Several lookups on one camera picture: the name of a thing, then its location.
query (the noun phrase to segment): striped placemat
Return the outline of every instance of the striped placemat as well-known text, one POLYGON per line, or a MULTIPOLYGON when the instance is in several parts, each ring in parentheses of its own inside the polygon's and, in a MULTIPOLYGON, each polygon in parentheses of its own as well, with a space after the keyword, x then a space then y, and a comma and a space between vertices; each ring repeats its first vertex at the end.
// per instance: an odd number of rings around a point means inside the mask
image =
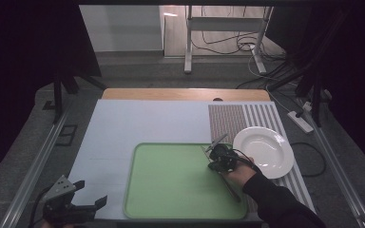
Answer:
MULTIPOLYGON (((287 140, 277 108, 273 102, 251 102, 248 104, 210 104, 208 106, 212 140, 227 133, 222 143, 231 143, 244 128, 262 126, 278 132, 287 140)), ((272 180, 276 185, 287 187, 296 199, 315 211, 304 180, 295 164, 282 178, 272 180)), ((257 212, 257 204, 248 197, 249 213, 257 212)))

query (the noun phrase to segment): black sleeve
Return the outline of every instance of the black sleeve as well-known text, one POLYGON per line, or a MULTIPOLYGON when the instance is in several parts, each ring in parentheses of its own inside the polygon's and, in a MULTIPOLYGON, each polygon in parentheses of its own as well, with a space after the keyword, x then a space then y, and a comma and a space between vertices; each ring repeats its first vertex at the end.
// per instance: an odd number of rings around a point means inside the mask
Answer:
POLYGON ((325 227, 321 219, 297 201, 289 189, 274 185, 261 173, 248 180, 242 191, 257 203, 259 217, 271 228, 325 227))

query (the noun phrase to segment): plate rim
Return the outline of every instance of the plate rim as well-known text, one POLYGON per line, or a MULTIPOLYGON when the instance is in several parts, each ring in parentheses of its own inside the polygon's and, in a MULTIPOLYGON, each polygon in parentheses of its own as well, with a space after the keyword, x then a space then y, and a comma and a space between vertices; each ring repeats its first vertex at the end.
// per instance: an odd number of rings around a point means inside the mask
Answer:
POLYGON ((293 153, 292 146, 289 144, 288 140, 286 138, 284 138, 282 135, 280 135, 277 131, 273 130, 273 129, 270 129, 268 127, 263 127, 263 126, 249 126, 249 127, 246 127, 243 130, 241 130, 235 136, 235 138, 233 140, 233 148, 240 150, 240 148, 238 148, 238 137, 240 135, 244 134, 244 132, 252 131, 252 130, 257 130, 258 133, 261 131, 263 133, 262 135, 265 135, 265 136, 268 136, 268 137, 270 137, 270 135, 272 133, 272 134, 278 135, 278 136, 283 138, 283 141, 278 142, 278 144, 281 145, 283 154, 285 155, 283 158, 284 158, 285 161, 287 161, 288 164, 284 165, 283 168, 280 169, 281 172, 276 172, 276 173, 280 173, 280 174, 270 174, 270 173, 262 170, 262 167, 260 167, 259 169, 262 171, 264 176, 268 179, 278 179, 278 178, 281 178, 281 177, 285 176, 286 174, 288 174, 294 166, 295 155, 293 153))

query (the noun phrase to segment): white plate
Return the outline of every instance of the white plate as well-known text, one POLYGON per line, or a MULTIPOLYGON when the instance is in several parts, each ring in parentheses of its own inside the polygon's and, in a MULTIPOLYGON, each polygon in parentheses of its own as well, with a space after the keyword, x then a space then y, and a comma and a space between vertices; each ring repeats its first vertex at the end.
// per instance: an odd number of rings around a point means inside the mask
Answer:
POLYGON ((268 179, 283 177, 295 162, 292 147, 287 140, 265 127, 253 126, 243 129, 235 137, 233 148, 252 157, 268 179))

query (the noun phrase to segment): white power strip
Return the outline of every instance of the white power strip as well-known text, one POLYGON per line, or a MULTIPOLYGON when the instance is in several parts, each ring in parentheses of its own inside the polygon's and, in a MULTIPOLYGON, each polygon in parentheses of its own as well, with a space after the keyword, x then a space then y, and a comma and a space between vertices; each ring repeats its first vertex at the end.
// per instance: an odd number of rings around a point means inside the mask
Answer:
POLYGON ((303 118, 296 117, 295 111, 291 111, 287 115, 289 116, 290 119, 292 119, 292 121, 294 121, 301 128, 301 130, 304 131, 304 133, 309 134, 314 131, 314 128, 310 126, 307 122, 305 122, 303 118))

